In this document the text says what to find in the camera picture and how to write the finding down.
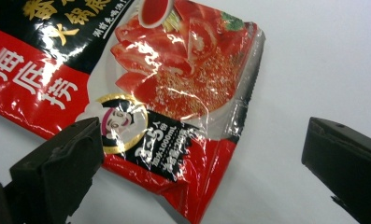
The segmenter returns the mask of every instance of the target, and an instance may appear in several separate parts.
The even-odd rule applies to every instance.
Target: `white background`
[[[246,128],[202,223],[356,223],[301,163],[310,117],[371,137],[371,0],[197,0],[255,21],[266,42]],[[44,142],[0,117],[0,182]],[[160,197],[100,169],[70,220],[183,223]]]

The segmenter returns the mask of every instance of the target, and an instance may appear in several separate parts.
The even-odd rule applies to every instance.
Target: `plastic packaging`
[[[199,223],[241,135],[264,33],[154,1],[1,5],[0,114],[45,138],[98,117],[104,167]]]

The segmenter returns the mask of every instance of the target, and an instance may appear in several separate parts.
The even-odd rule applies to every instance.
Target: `crinkled plastic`
[[[187,0],[0,3],[0,114],[45,138],[98,117],[104,167],[206,212],[244,126],[264,33]]]

